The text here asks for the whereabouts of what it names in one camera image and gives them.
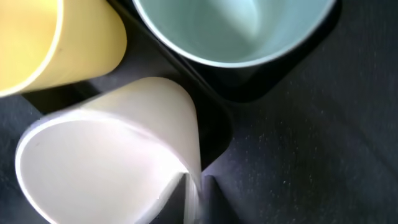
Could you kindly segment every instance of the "speckled black surface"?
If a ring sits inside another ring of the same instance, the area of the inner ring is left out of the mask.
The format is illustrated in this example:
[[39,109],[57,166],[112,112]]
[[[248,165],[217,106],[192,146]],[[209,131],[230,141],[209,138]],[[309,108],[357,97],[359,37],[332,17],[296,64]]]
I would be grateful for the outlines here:
[[[234,138],[204,174],[241,223],[398,223],[397,12],[395,0],[343,0],[335,29],[267,95],[225,102]],[[0,100],[1,224],[44,223],[13,173],[39,116],[20,96]]]

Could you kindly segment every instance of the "plastic cup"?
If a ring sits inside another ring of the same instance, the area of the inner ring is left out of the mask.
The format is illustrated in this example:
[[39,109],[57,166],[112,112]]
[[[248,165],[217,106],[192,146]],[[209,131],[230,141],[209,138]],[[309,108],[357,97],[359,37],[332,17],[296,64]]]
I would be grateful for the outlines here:
[[149,29],[177,53],[215,67],[278,58],[301,44],[336,0],[132,0]]
[[0,96],[104,75],[127,37],[105,0],[1,0]]
[[33,124],[16,152],[28,201],[50,223],[149,223],[189,173],[185,223],[200,214],[195,106],[144,78]]

